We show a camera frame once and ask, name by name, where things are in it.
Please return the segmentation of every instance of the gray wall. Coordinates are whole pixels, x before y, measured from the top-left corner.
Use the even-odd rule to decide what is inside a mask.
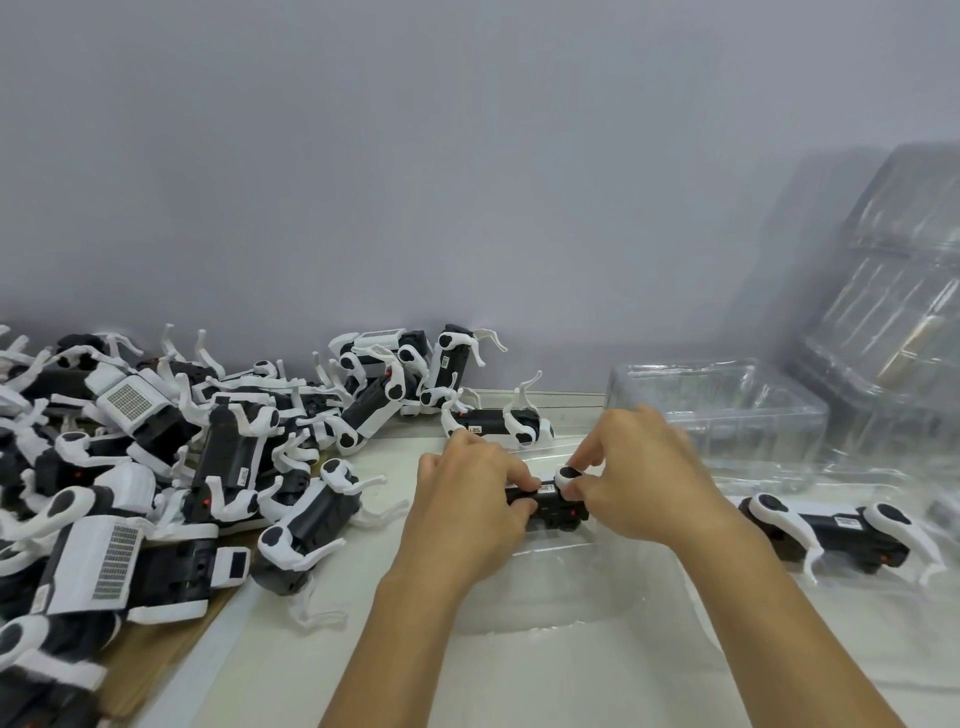
[[[498,328],[478,386],[776,357],[886,150],[956,135],[936,0],[5,0],[0,316]]]

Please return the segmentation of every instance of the pile of robot dogs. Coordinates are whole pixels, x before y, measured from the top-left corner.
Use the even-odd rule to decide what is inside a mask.
[[[312,569],[348,524],[378,527],[407,506],[365,510],[361,492],[383,477],[360,480],[342,457],[311,477],[322,451],[351,455],[394,415],[420,413],[440,412],[447,436],[468,428],[515,447],[553,436],[526,396],[540,373],[502,409],[463,388],[470,357],[483,366],[480,341],[506,351],[490,330],[448,325],[432,346],[422,330],[346,334],[328,370],[314,352],[308,381],[282,361],[228,374],[203,330],[188,359],[171,328],[146,360],[116,333],[36,353],[25,336],[0,340],[0,724],[95,724],[96,655],[124,620],[202,617],[213,590],[248,575],[308,600]],[[542,519],[569,530],[587,514],[551,507],[558,478],[536,497]],[[252,529],[263,529],[253,554],[218,545]]]

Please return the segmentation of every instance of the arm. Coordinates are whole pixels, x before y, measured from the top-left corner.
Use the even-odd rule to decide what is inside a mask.
[[[770,546],[717,490],[685,433],[655,410],[610,410],[570,458],[567,486],[628,538],[674,550],[697,587],[754,728],[902,728]]]
[[[470,587],[502,567],[537,505],[507,505],[504,485],[540,482],[500,446],[459,430],[425,454],[400,548],[380,581],[321,728],[425,726],[446,643]]]

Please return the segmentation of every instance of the white joint cover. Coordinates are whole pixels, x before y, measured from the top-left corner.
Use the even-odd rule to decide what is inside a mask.
[[[161,604],[158,607],[134,607],[127,613],[127,621],[136,624],[168,624],[199,619],[206,614],[206,605],[206,599],[198,599],[182,601],[179,604]]]
[[[13,379],[7,380],[7,387],[13,389],[14,392],[22,392],[25,390],[36,381],[37,376],[43,371],[43,367],[48,361],[50,361],[50,358],[50,350],[44,349],[42,352],[36,355],[26,370],[15,376]]]
[[[24,652],[15,662],[17,667],[63,685],[95,691],[107,676],[107,669],[87,661],[68,663],[38,649]]]
[[[240,576],[230,576],[233,567],[233,558],[242,554],[244,559],[243,573]],[[217,549],[213,561],[213,574],[210,576],[210,589],[228,589],[239,587],[247,579],[250,572],[250,550],[244,546],[221,546]]]
[[[908,522],[890,518],[888,514],[883,513],[884,510],[888,510],[888,513],[896,512],[900,518],[904,518]],[[924,561],[924,570],[917,579],[917,584],[921,587],[925,588],[930,577],[934,574],[947,570],[940,548],[915,519],[903,513],[899,508],[889,503],[873,503],[864,508],[863,519],[881,533],[893,536],[909,548],[911,554],[916,554]]]
[[[174,376],[177,386],[177,409],[183,418],[197,427],[206,427],[210,424],[210,405],[200,406],[193,401],[193,390],[190,388],[190,377],[184,372]]]
[[[410,356],[410,361],[404,361],[402,354],[408,354]],[[404,344],[398,350],[396,350],[396,358],[400,360],[400,363],[411,372],[416,374],[420,379],[426,379],[430,376],[430,367],[426,363],[420,352],[410,344]]]
[[[153,507],[156,477],[150,468],[140,463],[125,458],[120,465],[97,475],[93,484],[110,488],[113,492],[113,507],[119,510],[146,516]]]
[[[120,358],[120,348],[117,346],[118,344],[123,344],[135,356],[143,356],[143,350],[139,349],[133,341],[130,340],[129,336],[124,336],[122,333],[117,333],[116,331],[94,331],[93,335],[99,336],[107,342],[107,346],[110,349],[110,356],[114,358]]]
[[[163,349],[164,356],[167,356],[174,361],[186,361],[186,359],[183,357],[183,354],[177,351],[177,347],[170,339],[170,331],[173,329],[173,327],[173,324],[167,324],[165,327],[163,327],[163,333],[160,334],[160,348]]]
[[[350,517],[350,524],[355,525],[358,528],[383,528],[397,519],[403,518],[407,515],[407,513],[409,513],[409,511],[409,500],[402,500],[399,503],[394,503],[394,505],[390,506],[382,513],[371,513],[366,508],[361,506],[360,510]]]
[[[227,370],[212,356],[210,352],[206,350],[206,329],[201,328],[197,331],[197,346],[194,350],[197,354],[197,358],[203,362],[205,367],[209,367],[214,372],[217,373],[218,379],[223,379],[227,376]]]
[[[327,460],[320,467],[320,478],[330,489],[344,496],[356,496],[361,491],[372,485],[383,485],[387,482],[386,475],[375,475],[366,480],[351,482],[350,477],[354,476],[353,466],[342,457],[334,457]]]
[[[87,452],[90,436],[82,431],[63,432],[54,440],[54,450],[65,462],[78,468],[111,468],[131,461],[127,455],[95,457]]]
[[[514,390],[514,399],[511,402],[513,409],[532,409],[537,414],[540,413],[536,406],[530,401],[530,398],[527,397],[527,389],[540,381],[540,377],[542,376],[543,371],[537,369],[537,374],[534,378],[520,382],[520,386]]]
[[[151,455],[137,443],[130,443],[130,446],[127,448],[127,455],[136,462],[146,465],[159,477],[170,479],[174,476],[173,466],[163,462],[155,455]]]
[[[210,489],[210,515],[217,521],[232,523],[243,521],[256,514],[256,509],[251,509],[256,491],[250,489],[240,491],[230,503],[227,503],[223,482],[219,475],[208,475],[206,485]]]
[[[30,548],[32,541],[18,541],[15,544],[0,549],[0,578],[20,573],[31,564],[42,559],[46,554],[39,548]]]
[[[60,502],[64,502],[71,495],[73,502],[69,506],[54,516],[49,515],[50,508],[58,502],[58,499]],[[96,499],[96,495],[89,488],[71,485],[50,498],[47,508],[28,521],[16,524],[0,522],[0,527],[2,527],[0,538],[4,541],[20,541],[21,539],[38,539],[47,536],[86,516],[93,508]]]
[[[768,508],[762,502],[764,498],[773,498],[779,501],[787,510],[781,511]],[[816,584],[817,578],[813,575],[813,565],[823,557],[825,552],[824,548],[820,545],[817,534],[813,530],[813,526],[806,522],[799,513],[793,511],[786,502],[769,493],[756,494],[750,499],[748,507],[750,508],[751,514],[753,514],[754,518],[758,521],[776,526],[788,536],[796,539],[798,543],[806,549],[804,574],[810,581]]]
[[[310,609],[310,601],[316,590],[317,582],[311,575],[302,590],[287,597],[287,613],[290,619],[307,630],[321,627],[345,629],[348,621],[347,605],[327,604],[317,612]]]
[[[0,412],[25,412],[32,406],[19,392],[14,392],[6,384],[0,384]]]
[[[517,443],[517,445],[518,445],[519,447],[521,447],[521,448],[529,448],[531,445],[533,445],[535,442],[537,442],[537,438],[540,436],[540,433],[537,432],[536,430],[534,430],[532,427],[528,427],[527,425],[522,425],[522,424],[520,423],[520,420],[518,420],[516,417],[514,417],[514,413],[513,413],[512,409],[513,409],[513,408],[510,406],[510,404],[507,404],[507,405],[504,406],[504,408],[503,408],[503,424],[506,426],[507,432],[509,432],[511,435],[513,435],[513,437],[514,437],[514,439],[516,440],[516,443]],[[529,435],[529,436],[530,436],[530,442],[529,442],[529,443],[521,443],[521,442],[517,439],[517,437],[516,437],[517,435],[520,435],[520,434],[527,434],[527,435]]]
[[[256,497],[257,510],[259,510],[260,515],[270,523],[282,521],[294,508],[292,505],[284,505],[274,500],[274,496],[282,486],[283,476],[277,475],[274,478],[273,484],[269,488],[264,488],[262,491],[259,491],[259,495]]]
[[[275,528],[281,530],[279,540],[275,544],[266,544],[263,541],[265,534],[271,533]],[[344,539],[336,539],[326,546],[315,548],[307,554],[300,554],[293,549],[293,535],[285,525],[274,525],[260,534],[257,541],[257,549],[260,554],[278,569],[284,571],[310,571],[321,559],[329,556],[334,551],[339,551],[347,544]]]
[[[276,412],[275,407],[260,407],[260,411],[257,412],[256,417],[253,418],[253,422],[247,419],[247,412],[239,402],[233,402],[227,405],[227,407],[229,411],[233,413],[233,417],[236,418],[237,432],[244,437],[260,438],[269,437],[274,434],[275,428],[271,422]]]
[[[300,447],[309,435],[310,432],[306,429],[300,433],[291,432],[285,443],[273,449],[271,459],[279,473],[289,473],[293,470],[310,473],[311,464],[320,460],[320,451]]]
[[[0,636],[5,632],[11,634],[19,628],[20,639],[7,652],[0,654],[0,671],[13,666],[24,652],[31,649],[40,649],[50,634],[50,620],[43,615],[27,615],[11,619],[2,628]]]

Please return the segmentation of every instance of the sticker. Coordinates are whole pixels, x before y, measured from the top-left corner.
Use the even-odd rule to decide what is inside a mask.
[[[857,531],[863,530],[863,525],[860,523],[859,519],[849,519],[845,516],[834,516],[833,519],[841,528],[855,528]]]
[[[30,614],[43,614],[43,610],[47,608],[47,596],[49,594],[49,584],[44,584],[42,587],[37,588],[36,594],[34,594],[34,603],[30,605]]]

